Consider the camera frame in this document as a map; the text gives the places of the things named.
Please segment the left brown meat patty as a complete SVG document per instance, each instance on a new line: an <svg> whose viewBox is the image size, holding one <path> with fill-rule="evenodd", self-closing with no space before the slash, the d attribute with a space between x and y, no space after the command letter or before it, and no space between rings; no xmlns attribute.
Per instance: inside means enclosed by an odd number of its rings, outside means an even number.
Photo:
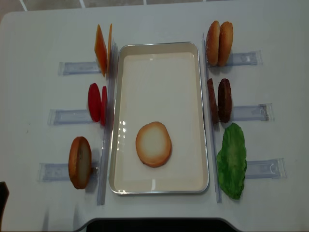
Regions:
<svg viewBox="0 0 309 232"><path fill-rule="evenodd" d="M211 109L211 119L213 124L219 123L219 115L218 115L218 108L214 93L213 81L210 78L207 81L208 93L209 93L209 101L210 101L210 109Z"/></svg>

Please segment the right red tomato slice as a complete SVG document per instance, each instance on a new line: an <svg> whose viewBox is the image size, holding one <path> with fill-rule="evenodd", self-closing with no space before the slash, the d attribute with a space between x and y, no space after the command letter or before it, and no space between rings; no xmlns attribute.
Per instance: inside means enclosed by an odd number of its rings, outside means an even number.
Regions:
<svg viewBox="0 0 309 232"><path fill-rule="evenodd" d="M106 109L107 109L108 97L107 97L107 87L102 88L102 98L101 98L101 112L100 112L100 123L102 126L106 124Z"/></svg>

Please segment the white rectangular metal tray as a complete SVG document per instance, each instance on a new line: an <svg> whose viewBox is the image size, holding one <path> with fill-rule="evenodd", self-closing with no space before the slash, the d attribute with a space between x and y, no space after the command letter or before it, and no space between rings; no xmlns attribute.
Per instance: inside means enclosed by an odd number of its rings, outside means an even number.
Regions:
<svg viewBox="0 0 309 232"><path fill-rule="evenodd" d="M118 195L200 193L209 184L199 51L192 42L126 45L118 55L109 183ZM167 129L169 159L138 157L139 130Z"/></svg>

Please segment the right orange cheese slice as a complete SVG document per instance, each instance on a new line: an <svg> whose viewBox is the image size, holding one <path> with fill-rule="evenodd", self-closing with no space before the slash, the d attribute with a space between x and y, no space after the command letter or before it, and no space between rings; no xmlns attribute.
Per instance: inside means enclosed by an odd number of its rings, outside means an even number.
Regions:
<svg viewBox="0 0 309 232"><path fill-rule="evenodd" d="M109 73L109 70L110 70L111 56L112 56L112 24L110 24L110 29L109 29L108 53L107 53L107 73Z"/></svg>

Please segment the green lettuce leaf front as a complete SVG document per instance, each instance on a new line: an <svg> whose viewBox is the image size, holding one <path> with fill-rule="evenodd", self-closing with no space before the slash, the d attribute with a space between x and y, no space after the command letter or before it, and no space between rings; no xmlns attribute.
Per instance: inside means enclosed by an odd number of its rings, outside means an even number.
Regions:
<svg viewBox="0 0 309 232"><path fill-rule="evenodd" d="M232 123L225 129L217 168L220 188L234 200L240 199L244 189L246 157L244 133L238 124Z"/></svg>

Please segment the orange cheese slice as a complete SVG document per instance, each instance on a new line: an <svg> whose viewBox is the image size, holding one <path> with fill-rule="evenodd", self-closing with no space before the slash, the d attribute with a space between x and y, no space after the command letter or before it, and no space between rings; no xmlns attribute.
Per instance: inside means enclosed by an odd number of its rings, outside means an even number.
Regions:
<svg viewBox="0 0 309 232"><path fill-rule="evenodd" d="M99 24L97 26L97 31L96 31L94 51L95 51L102 75L105 77L105 74L107 73L107 48L106 48L102 30Z"/></svg>
<svg viewBox="0 0 309 232"><path fill-rule="evenodd" d="M109 73L109 70L110 70L111 56L112 56L112 24L110 24L110 29L109 29L108 53L107 53L107 73Z"/></svg>

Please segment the red tomato slice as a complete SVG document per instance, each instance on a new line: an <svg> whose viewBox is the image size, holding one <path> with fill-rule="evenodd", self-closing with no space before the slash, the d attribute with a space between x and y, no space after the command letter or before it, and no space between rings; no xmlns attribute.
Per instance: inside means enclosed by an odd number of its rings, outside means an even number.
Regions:
<svg viewBox="0 0 309 232"><path fill-rule="evenodd" d="M100 91L96 83L89 86L88 90L88 109L94 122L100 121L101 98Z"/></svg>
<svg viewBox="0 0 309 232"><path fill-rule="evenodd" d="M106 124L106 109L107 109L108 97L107 97L107 87L102 88L102 98L101 98L101 112L100 112L100 123L102 126Z"/></svg>

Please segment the left red tomato slice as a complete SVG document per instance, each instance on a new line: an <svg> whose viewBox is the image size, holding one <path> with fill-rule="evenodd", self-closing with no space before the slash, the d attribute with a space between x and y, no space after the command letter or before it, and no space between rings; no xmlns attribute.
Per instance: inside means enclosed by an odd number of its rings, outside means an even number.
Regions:
<svg viewBox="0 0 309 232"><path fill-rule="evenodd" d="M94 122L100 121L101 98L100 91L96 83L89 86L88 90L88 109Z"/></svg>

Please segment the left upright bun half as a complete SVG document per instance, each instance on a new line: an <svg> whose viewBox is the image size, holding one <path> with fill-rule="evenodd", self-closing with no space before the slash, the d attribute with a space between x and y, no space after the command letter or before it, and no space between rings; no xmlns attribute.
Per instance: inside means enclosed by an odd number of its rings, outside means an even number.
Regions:
<svg viewBox="0 0 309 232"><path fill-rule="evenodd" d="M210 65L216 65L219 54L220 24L217 20L213 21L209 27L206 37L206 56Z"/></svg>

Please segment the right dark meat patty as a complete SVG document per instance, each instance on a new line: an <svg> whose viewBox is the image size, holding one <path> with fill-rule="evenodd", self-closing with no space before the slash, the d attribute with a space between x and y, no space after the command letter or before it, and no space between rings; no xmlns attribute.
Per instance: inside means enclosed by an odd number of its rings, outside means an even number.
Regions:
<svg viewBox="0 0 309 232"><path fill-rule="evenodd" d="M231 87L228 79L222 79L218 87L218 115L223 123L230 120L232 112Z"/></svg>

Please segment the upright bread slice left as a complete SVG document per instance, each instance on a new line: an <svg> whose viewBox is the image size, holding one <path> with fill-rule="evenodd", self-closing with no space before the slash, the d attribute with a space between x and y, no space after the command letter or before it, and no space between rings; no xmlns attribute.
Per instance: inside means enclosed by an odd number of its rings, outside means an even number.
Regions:
<svg viewBox="0 0 309 232"><path fill-rule="evenodd" d="M86 138L76 137L70 147L69 177L76 189L85 189L91 174L92 152Z"/></svg>

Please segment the clear holder patty row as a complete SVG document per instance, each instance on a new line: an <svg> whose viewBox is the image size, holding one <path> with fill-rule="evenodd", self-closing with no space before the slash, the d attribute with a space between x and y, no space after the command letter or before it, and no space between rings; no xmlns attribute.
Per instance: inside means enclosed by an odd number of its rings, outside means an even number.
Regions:
<svg viewBox="0 0 309 232"><path fill-rule="evenodd" d="M273 121L272 104L234 106L231 121Z"/></svg>

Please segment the clear holder bun row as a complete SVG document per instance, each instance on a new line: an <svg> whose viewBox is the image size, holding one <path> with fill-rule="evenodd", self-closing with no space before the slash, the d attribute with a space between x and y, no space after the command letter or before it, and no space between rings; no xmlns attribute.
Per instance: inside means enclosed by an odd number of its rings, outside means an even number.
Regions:
<svg viewBox="0 0 309 232"><path fill-rule="evenodd" d="M226 66L262 65L261 51L230 54Z"/></svg>

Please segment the dark object left edge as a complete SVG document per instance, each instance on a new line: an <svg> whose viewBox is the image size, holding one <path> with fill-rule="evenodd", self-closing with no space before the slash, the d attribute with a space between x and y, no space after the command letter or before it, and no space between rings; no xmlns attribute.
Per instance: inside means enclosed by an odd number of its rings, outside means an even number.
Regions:
<svg viewBox="0 0 309 232"><path fill-rule="evenodd" d="M9 197L9 190L4 181L0 183L0 228L2 225L2 218L4 214L4 209Z"/></svg>

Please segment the left orange cheese slice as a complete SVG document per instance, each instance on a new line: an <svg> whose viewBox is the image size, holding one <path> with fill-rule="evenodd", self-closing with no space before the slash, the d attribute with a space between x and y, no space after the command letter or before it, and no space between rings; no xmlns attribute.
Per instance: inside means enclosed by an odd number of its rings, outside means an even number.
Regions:
<svg viewBox="0 0 309 232"><path fill-rule="evenodd" d="M102 30L99 24L97 26L97 31L96 31L94 51L95 51L102 75L105 77L105 74L107 73L107 48L106 48Z"/></svg>

